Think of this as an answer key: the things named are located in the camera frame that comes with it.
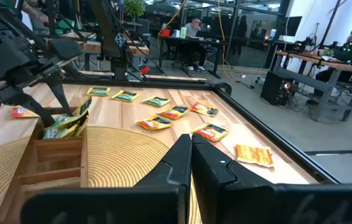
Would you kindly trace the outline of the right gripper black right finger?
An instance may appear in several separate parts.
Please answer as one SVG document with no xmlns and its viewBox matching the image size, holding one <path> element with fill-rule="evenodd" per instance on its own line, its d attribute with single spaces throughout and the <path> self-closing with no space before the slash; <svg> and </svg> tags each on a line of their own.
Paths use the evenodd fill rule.
<svg viewBox="0 0 352 224">
<path fill-rule="evenodd" d="M 270 223 L 271 183 L 192 136 L 192 172 L 203 223 Z"/>
</svg>

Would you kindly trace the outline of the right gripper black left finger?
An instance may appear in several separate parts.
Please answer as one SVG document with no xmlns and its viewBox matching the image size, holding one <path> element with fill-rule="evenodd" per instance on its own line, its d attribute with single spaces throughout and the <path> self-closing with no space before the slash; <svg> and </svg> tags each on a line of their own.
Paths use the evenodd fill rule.
<svg viewBox="0 0 352 224">
<path fill-rule="evenodd" d="M 157 165 L 138 181 L 135 188 L 152 191 L 169 189 L 171 193 L 148 196 L 143 206 L 144 223 L 188 223 L 192 173 L 192 140 L 182 134 Z"/>
</svg>

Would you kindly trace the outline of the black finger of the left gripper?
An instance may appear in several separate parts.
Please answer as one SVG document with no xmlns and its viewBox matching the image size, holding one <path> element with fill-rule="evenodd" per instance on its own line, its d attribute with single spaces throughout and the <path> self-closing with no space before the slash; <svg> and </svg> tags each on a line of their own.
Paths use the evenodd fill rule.
<svg viewBox="0 0 352 224">
<path fill-rule="evenodd" d="M 11 106 L 22 106 L 31 110 L 41 117 L 45 127 L 54 124 L 54 119 L 49 111 L 44 109 L 33 97 L 23 92 L 16 86 L 7 86 L 0 90 L 0 99 L 3 104 Z"/>
<path fill-rule="evenodd" d="M 65 93 L 62 86 L 62 80 L 59 74 L 49 74 L 48 76 L 42 79 L 48 87 L 51 89 L 52 93 L 55 95 L 58 102 L 61 104 L 62 108 L 68 115 L 72 115 L 72 111 L 68 104 L 67 98 L 65 97 Z"/>
</svg>

